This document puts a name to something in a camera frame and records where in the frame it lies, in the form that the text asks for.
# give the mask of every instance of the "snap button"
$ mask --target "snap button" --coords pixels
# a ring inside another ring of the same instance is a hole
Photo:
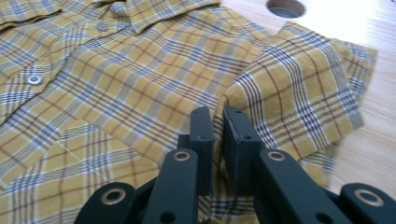
[[[98,23],[98,24],[96,25],[96,29],[97,29],[98,31],[105,32],[105,31],[107,31],[107,24],[105,24],[105,23],[103,23],[103,22],[100,22],[100,23]]]
[[[43,81],[43,77],[38,76],[38,75],[32,75],[32,76],[29,76],[29,77],[27,78],[27,82],[28,82],[30,85],[34,85],[34,86],[40,85],[42,81]]]

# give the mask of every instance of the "wooden table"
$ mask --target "wooden table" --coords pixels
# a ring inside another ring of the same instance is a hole
[[[251,21],[278,31],[285,21],[268,0],[222,0]],[[391,0],[300,0],[305,14],[292,19],[327,37],[378,50],[375,73],[363,98],[365,126],[342,142],[329,189],[361,182],[396,199],[396,2]]]

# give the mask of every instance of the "shirt sleeve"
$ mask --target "shirt sleeve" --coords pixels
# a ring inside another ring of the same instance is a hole
[[[32,23],[61,10],[61,6],[53,0],[1,1],[0,31]]]
[[[299,160],[363,125],[357,92],[372,75],[375,54],[358,58],[356,48],[288,22],[222,101],[249,115],[267,147]],[[354,69],[357,60],[368,66],[364,76]]]

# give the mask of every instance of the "plaid shirt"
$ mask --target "plaid shirt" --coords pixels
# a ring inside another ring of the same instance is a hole
[[[220,156],[222,109],[321,185],[362,126],[375,51],[288,22],[274,35],[219,0],[14,0],[0,8],[0,223],[73,222],[99,187],[138,188],[207,105],[215,195],[200,219],[254,222]]]

